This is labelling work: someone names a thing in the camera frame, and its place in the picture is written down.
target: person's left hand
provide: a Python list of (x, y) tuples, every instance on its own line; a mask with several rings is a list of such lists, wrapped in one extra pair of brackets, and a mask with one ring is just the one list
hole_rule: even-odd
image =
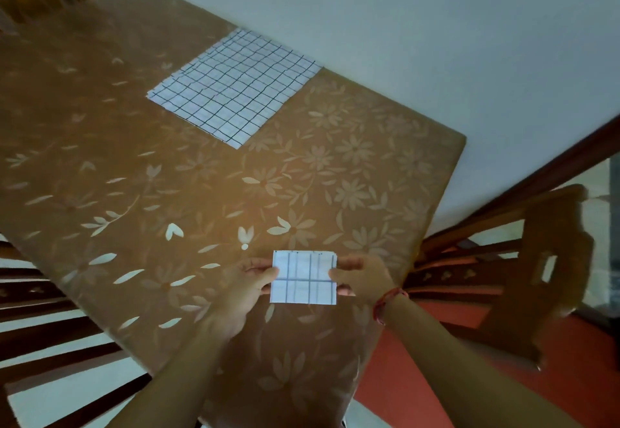
[(278, 276), (267, 258), (247, 258), (224, 270), (222, 291), (209, 308), (221, 324), (227, 337), (236, 336), (245, 324), (245, 316), (252, 310), (263, 293), (269, 293), (269, 284)]

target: person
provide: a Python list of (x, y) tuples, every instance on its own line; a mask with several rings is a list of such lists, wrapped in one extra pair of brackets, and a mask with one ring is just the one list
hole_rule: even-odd
[[(277, 274), (272, 261), (263, 258), (242, 260), (225, 270), (221, 293), (190, 338), (108, 428), (193, 427), (226, 344), (241, 332), (245, 316), (261, 293), (269, 292)], [(381, 301), (380, 319), (402, 341), (455, 428), (580, 426), (487, 364), (408, 297), (390, 293), (398, 287), (380, 257), (338, 258), (329, 274), (339, 294), (356, 295), (371, 306), (386, 294), (392, 296)]]

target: dining table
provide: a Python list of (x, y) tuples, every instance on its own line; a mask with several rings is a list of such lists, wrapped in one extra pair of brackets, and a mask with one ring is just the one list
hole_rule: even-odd
[[(0, 232), (151, 375), (243, 258), (376, 254), (402, 282), (465, 145), (325, 67), (238, 149), (146, 97), (235, 29), (183, 0), (88, 0), (0, 34)], [(371, 305), (269, 301), (201, 421), (339, 426)]]

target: grid paper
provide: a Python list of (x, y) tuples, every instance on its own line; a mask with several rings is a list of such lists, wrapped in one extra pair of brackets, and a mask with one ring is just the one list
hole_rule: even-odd
[(336, 304), (336, 283), (327, 274), (336, 267), (334, 252), (276, 250), (274, 266), (280, 272), (269, 302)]
[(147, 98), (238, 149), (319, 69), (297, 51), (238, 28)]

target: brown tablecloth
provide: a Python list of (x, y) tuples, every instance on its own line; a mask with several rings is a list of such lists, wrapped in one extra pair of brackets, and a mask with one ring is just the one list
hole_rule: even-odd
[[(465, 143), (326, 69), (239, 150), (146, 99), (234, 28), (182, 0), (94, 0), (0, 36), (0, 231), (151, 373), (242, 257), (371, 252), (401, 279)], [(262, 297), (204, 417), (336, 426), (380, 332), (356, 298)]]

